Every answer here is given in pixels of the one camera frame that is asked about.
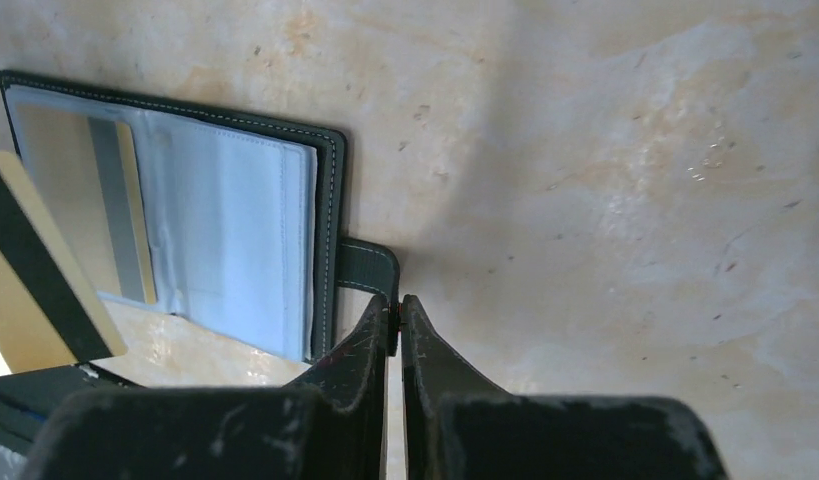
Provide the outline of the black leather card holder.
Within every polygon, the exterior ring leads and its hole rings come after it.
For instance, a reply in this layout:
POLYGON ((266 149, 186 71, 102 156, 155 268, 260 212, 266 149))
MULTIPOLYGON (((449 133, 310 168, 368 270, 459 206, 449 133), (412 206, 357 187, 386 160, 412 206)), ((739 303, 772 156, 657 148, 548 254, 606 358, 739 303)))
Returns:
POLYGON ((395 255, 341 233, 342 132, 17 70, 0 71, 0 90, 32 183, 18 106, 109 114, 132 129, 158 301, 94 287, 103 299, 306 362, 336 344, 340 288, 397 299, 395 255))

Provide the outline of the gold credit card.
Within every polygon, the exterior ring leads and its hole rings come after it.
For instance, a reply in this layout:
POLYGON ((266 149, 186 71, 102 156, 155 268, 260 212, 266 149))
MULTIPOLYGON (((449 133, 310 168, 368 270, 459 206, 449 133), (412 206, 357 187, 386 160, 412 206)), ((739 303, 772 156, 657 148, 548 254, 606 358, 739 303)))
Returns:
POLYGON ((130 125, 109 114, 22 104, 21 157, 92 285, 154 305, 158 294, 130 125))
POLYGON ((0 377, 127 350, 20 159, 0 151, 0 377))

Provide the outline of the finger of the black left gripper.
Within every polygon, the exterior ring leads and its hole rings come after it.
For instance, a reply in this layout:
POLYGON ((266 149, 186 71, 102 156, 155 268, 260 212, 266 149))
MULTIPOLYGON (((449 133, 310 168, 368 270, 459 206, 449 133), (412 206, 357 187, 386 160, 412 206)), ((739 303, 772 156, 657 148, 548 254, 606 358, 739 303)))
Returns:
POLYGON ((139 479, 141 455, 105 422, 138 385, 91 363, 0 377, 0 447, 22 479, 139 479))

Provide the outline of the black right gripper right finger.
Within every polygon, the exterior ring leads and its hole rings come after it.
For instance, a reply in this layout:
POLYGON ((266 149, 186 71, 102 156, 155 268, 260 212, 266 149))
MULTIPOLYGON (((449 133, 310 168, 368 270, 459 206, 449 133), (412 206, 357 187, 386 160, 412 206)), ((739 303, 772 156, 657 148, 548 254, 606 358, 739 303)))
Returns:
POLYGON ((710 432, 659 396, 517 395, 401 305, 406 468, 411 479, 724 479, 710 432))

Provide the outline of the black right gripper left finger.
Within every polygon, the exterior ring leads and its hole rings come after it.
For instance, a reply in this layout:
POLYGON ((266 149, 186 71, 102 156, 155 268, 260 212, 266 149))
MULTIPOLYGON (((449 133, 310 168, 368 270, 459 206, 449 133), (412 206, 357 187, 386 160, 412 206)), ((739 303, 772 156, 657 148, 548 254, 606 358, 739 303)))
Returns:
POLYGON ((388 302, 281 387, 109 388, 44 424, 25 479, 378 479, 388 302))

